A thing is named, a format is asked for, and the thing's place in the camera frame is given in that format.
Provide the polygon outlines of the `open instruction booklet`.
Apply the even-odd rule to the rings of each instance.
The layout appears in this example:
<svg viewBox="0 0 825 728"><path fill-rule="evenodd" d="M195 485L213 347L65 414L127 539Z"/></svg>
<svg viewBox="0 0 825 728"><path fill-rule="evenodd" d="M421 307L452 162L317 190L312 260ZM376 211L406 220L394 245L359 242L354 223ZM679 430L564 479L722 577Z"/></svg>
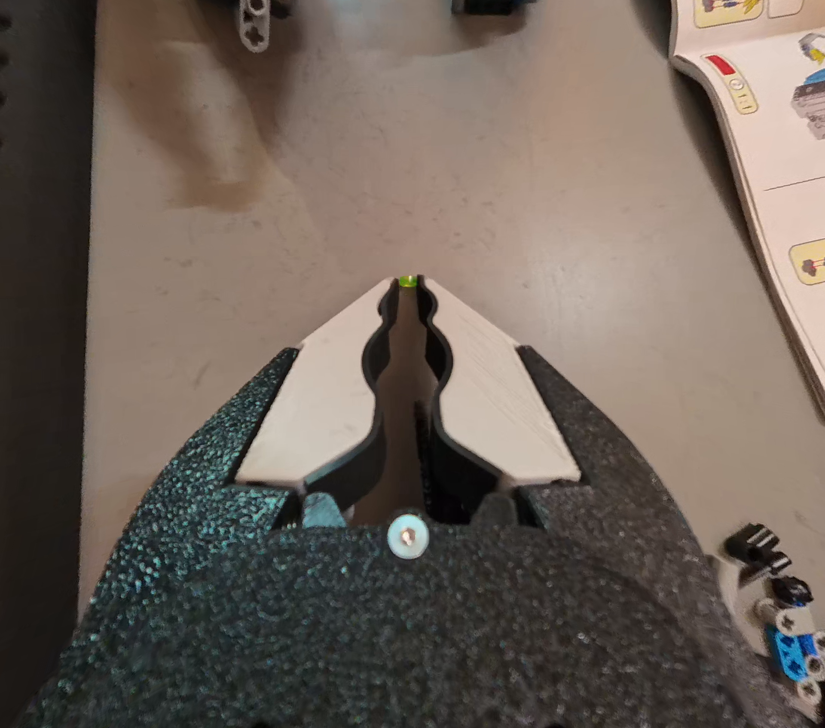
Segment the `open instruction booklet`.
<svg viewBox="0 0 825 728"><path fill-rule="evenodd" d="M713 104L770 295L824 402L824 0L670 0L668 59Z"/></svg>

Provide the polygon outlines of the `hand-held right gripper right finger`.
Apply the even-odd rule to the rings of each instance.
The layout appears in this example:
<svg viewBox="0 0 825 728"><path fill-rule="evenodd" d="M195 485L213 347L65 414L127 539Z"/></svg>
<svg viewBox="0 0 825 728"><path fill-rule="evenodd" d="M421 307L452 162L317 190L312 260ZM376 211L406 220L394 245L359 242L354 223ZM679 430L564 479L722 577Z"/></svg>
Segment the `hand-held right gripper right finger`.
<svg viewBox="0 0 825 728"><path fill-rule="evenodd" d="M577 485L581 468L528 371L526 347L424 276L418 318L435 380L419 445L429 512L474 513L493 493Z"/></svg>

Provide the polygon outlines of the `pile of small brick pieces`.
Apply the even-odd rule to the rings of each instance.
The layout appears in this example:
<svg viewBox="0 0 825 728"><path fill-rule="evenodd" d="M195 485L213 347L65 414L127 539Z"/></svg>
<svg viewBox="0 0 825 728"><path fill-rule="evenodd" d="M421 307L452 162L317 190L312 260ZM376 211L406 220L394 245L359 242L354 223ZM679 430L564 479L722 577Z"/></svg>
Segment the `pile of small brick pieces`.
<svg viewBox="0 0 825 728"><path fill-rule="evenodd" d="M760 632L770 671L799 712L823 719L823 627L813 616L810 585L766 525L747 523L728 535L715 557L728 611Z"/></svg>

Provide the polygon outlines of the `grey desk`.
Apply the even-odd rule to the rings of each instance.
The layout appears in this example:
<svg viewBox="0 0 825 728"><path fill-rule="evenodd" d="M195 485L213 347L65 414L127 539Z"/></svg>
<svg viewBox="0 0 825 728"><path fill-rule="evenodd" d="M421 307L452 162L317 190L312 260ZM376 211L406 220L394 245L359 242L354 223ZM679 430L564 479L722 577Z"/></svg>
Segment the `grey desk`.
<svg viewBox="0 0 825 728"><path fill-rule="evenodd" d="M622 429L714 553L780 538L823 627L823 421L669 0L98 0L78 614L187 438L377 282L430 276Z"/></svg>

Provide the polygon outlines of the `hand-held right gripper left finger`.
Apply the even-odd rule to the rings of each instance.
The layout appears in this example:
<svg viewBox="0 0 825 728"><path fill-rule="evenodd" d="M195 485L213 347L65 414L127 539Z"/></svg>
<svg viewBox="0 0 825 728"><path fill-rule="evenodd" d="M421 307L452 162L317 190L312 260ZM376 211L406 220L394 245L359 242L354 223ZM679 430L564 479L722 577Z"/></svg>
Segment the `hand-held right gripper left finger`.
<svg viewBox="0 0 825 728"><path fill-rule="evenodd" d="M377 485L387 450L377 382L396 318L397 281L387 278L304 338L242 457L237 484L323 492L342 512Z"/></svg>

